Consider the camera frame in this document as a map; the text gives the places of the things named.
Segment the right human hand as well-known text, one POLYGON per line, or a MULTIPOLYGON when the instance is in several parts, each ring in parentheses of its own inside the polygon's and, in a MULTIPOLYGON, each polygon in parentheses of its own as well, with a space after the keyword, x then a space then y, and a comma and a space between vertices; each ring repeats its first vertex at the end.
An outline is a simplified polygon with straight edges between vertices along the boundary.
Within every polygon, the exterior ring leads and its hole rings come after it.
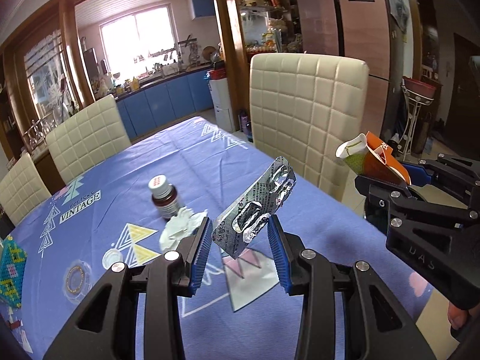
POLYGON ((451 328, 459 330, 466 324, 469 318, 469 311, 461 310, 452 303, 448 304, 448 321, 450 322, 451 328))

